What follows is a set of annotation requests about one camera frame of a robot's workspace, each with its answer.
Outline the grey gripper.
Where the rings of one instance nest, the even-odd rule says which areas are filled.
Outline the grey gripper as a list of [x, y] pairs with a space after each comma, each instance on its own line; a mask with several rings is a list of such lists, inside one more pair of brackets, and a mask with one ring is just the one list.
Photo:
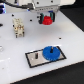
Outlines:
[[55, 13], [59, 10], [60, 0], [33, 0], [34, 11], [40, 14], [39, 24], [44, 20], [43, 12], [50, 12], [51, 20], [55, 20]]

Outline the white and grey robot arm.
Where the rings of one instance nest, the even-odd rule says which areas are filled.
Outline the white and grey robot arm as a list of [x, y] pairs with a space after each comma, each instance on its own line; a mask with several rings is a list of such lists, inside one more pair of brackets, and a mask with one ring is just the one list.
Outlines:
[[18, 0], [18, 5], [40, 15], [39, 23], [52, 24], [62, 6], [62, 0]]

